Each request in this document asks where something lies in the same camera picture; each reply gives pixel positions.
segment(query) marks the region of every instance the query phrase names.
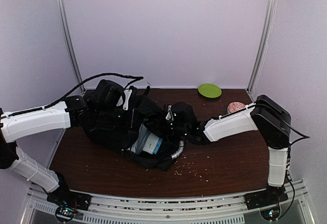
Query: black mount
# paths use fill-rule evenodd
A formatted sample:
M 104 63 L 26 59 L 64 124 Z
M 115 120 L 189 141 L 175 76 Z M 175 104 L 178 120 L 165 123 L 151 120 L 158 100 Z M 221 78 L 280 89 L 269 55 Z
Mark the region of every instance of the black mount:
M 0 108 L 0 117 L 3 115 L 3 110 Z M 3 127 L 3 123 L 0 121 L 0 129 Z M 16 142 L 7 143 L 4 140 L 2 132 L 0 130 L 0 169 L 8 169 L 15 160 L 19 157 L 16 153 Z
M 244 195 L 245 203 L 248 210 L 256 208 L 264 208 L 266 206 L 275 205 L 279 202 L 288 200 L 285 193 L 285 187 L 271 187 L 259 192 L 247 193 Z
M 91 195 L 70 191 L 65 177 L 59 172 L 56 174 L 59 179 L 59 187 L 55 191 L 47 193 L 48 198 L 46 200 L 60 207 L 88 210 Z

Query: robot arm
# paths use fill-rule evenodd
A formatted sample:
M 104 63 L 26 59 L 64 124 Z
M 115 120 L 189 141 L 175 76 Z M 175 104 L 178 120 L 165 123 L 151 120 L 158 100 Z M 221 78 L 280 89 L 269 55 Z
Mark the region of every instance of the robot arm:
M 117 106 L 122 105 L 124 110 L 128 110 L 132 92 L 131 89 L 124 90 L 121 95 L 124 99 L 117 100 Z M 89 107 L 81 96 L 70 96 L 49 108 L 35 108 L 28 112 L 3 113 L 0 109 L 0 169 L 12 170 L 41 186 L 58 205 L 75 207 L 76 196 L 69 190 L 64 176 L 36 162 L 17 146 L 16 140 L 49 130 L 79 127 L 88 122 L 89 115 Z
M 282 187 L 289 164 L 289 135 L 291 117 L 288 112 L 267 96 L 259 96 L 253 104 L 236 113 L 209 120 L 204 135 L 210 142 L 221 138 L 259 130 L 269 150 L 268 186 Z

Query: metal pole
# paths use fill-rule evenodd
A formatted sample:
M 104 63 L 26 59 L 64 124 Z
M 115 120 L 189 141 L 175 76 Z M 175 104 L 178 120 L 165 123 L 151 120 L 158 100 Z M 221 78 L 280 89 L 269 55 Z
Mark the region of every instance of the metal pole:
M 275 5 L 276 5 L 276 0 L 268 0 L 266 17 L 265 17 L 265 22 L 264 22 L 264 28 L 262 30 L 260 45 L 259 45 L 258 53 L 256 55 L 255 64 L 253 67 L 250 82 L 247 87 L 247 91 L 249 92 L 250 95 L 253 94 L 254 88 L 255 88 L 255 83 L 260 75 L 259 70 L 260 70 L 260 67 L 261 67 L 261 64 L 262 64 L 262 61 L 264 58 L 265 46 L 266 46 L 268 35 L 269 35 L 270 29 L 272 26 L 272 19 L 273 19 L 273 14 L 274 14 L 274 10 L 275 10 Z
M 83 80 L 82 80 L 81 72 L 80 72 L 78 64 L 77 64 L 71 34 L 69 32 L 65 4 L 64 4 L 63 0 L 57 0 L 57 2 L 58 2 L 58 7 L 59 7 L 59 11 L 60 11 L 60 16 L 61 16 L 61 23 L 62 23 L 62 27 L 64 30 L 65 41 L 66 41 L 66 45 L 67 45 L 67 49 L 68 49 L 68 53 L 69 53 L 69 58 L 72 63 L 75 78 L 78 81 L 78 83 L 81 83 Z M 80 86 L 80 91 L 81 91 L 81 93 L 84 93 L 84 91 L 85 91 L 84 85 Z

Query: metal frame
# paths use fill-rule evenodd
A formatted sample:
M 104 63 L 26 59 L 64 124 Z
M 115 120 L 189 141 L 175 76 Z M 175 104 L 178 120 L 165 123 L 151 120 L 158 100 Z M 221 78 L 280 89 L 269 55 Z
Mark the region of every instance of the metal frame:
M 293 197 L 290 184 L 286 184 L 289 203 Z M 314 224 L 310 210 L 310 199 L 302 180 L 294 182 L 295 201 L 301 203 L 301 210 L 307 224 Z M 79 211 L 76 221 L 81 223 L 228 223 L 237 219 L 244 223 L 244 214 L 259 212 L 248 210 L 243 195 L 248 192 L 208 197 L 187 198 L 132 198 L 111 195 L 90 194 L 92 196 L 88 211 Z M 28 193 L 28 204 L 21 224 L 29 224 L 34 210 L 54 214 L 55 204 L 46 201 L 46 194 L 32 184 Z
M 262 64 L 263 64 L 263 60 L 264 60 L 264 57 L 265 57 L 266 45 L 267 45 L 269 32 L 270 32 L 271 27 L 272 27 L 275 7 L 276 7 L 276 0 L 268 0 L 266 17 L 265 17 L 265 21 L 264 21 L 264 28 L 262 30 L 259 49 L 258 49 L 258 53 L 256 55 L 255 64 L 254 64 L 254 67 L 253 67 L 250 82 L 249 82 L 249 85 L 247 87 L 247 91 L 250 94 L 251 98 L 252 98 L 252 95 L 254 94 L 254 88 L 256 86 L 255 83 L 258 81 L 260 71 L 261 71 L 261 67 L 262 67 Z
M 64 34 L 65 34 L 65 41 L 66 41 L 66 45 L 67 45 L 67 49 L 68 49 L 68 53 L 69 53 L 69 58 L 71 60 L 71 64 L 73 67 L 74 75 L 75 75 L 75 78 L 78 81 L 78 83 L 81 83 L 82 76 L 81 76 L 81 72 L 80 72 L 80 69 L 77 64 L 77 60 L 76 60 L 76 56 L 75 56 L 75 52 L 74 52 L 74 48 L 73 48 L 73 43 L 72 43 L 72 37 L 71 37 L 69 27 L 68 27 L 68 21 L 67 21 L 64 0 L 57 0 L 57 2 L 58 2 L 58 7 L 59 7 L 59 11 L 60 11 L 60 16 L 61 16 L 61 23 L 62 23 L 62 27 L 63 27 Z M 80 88 L 81 93 L 85 92 L 84 85 L 81 85 L 79 88 Z

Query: black cable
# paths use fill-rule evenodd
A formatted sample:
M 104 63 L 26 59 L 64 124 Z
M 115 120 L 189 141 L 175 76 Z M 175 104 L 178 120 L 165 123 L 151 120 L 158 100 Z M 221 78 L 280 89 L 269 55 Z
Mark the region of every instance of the black cable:
M 298 139 L 296 139 L 295 141 L 293 141 L 293 142 L 291 143 L 291 145 L 297 143 L 298 141 L 301 141 L 301 140 L 304 140 L 304 139 L 308 139 L 308 138 L 309 138 L 309 137 L 301 137 L 301 138 L 298 138 Z
M 100 74 L 97 74 L 97 75 L 94 75 L 94 76 L 91 76 L 89 78 L 87 78 L 86 80 L 83 80 L 81 83 L 77 84 L 74 88 L 72 88 L 69 92 L 67 92 L 65 95 L 63 95 L 61 98 L 55 100 L 54 102 L 44 106 L 44 107 L 38 107 L 38 108 L 32 108 L 32 109 L 27 109 L 27 110 L 22 110 L 22 111 L 19 111 L 19 112 L 14 112 L 14 113 L 11 113 L 7 116 L 2 116 L 0 117 L 0 120 L 1 119 L 4 119 L 6 117 L 12 117 L 12 116 L 16 116 L 16 115 L 21 115 L 21 114 L 25 114 L 25 113 L 30 113 L 30 112 L 35 112 L 35 111 L 39 111 L 39 110 L 43 110 L 43 109 L 47 109 L 47 108 L 50 108 L 54 105 L 56 105 L 57 103 L 61 102 L 63 99 L 65 99 L 67 96 L 69 96 L 70 94 L 72 94 L 78 87 L 80 87 L 81 85 L 85 84 L 86 82 L 90 81 L 90 80 L 93 80 L 93 79 L 96 79 L 96 78 L 99 78 L 99 77 L 102 77 L 102 76 L 117 76 L 117 77 L 120 77 L 120 78 L 125 78 L 125 79 L 133 79 L 131 82 L 129 82 L 125 88 L 127 86 L 129 86 L 130 84 L 134 83 L 134 82 L 137 82 L 139 80 L 142 80 L 144 77 L 142 76 L 131 76 L 131 75 L 123 75 L 123 74 L 119 74 L 119 73 L 115 73 L 115 72 L 104 72 L 104 73 L 100 73 Z
M 290 179 L 290 178 L 288 177 L 288 175 L 287 175 L 287 179 L 288 179 L 288 182 L 290 183 L 290 185 L 291 185 L 291 187 L 292 187 L 292 189 L 293 189 L 293 197 L 292 197 L 292 201 L 291 201 L 289 207 L 286 209 L 286 211 L 285 211 L 285 212 L 284 212 L 280 217 L 278 217 L 277 220 L 280 220 L 284 215 L 286 215 L 286 213 L 291 209 L 292 204 L 293 204 L 294 199 L 295 199 L 295 188 L 294 188 L 294 186 L 293 186 L 292 179 Z

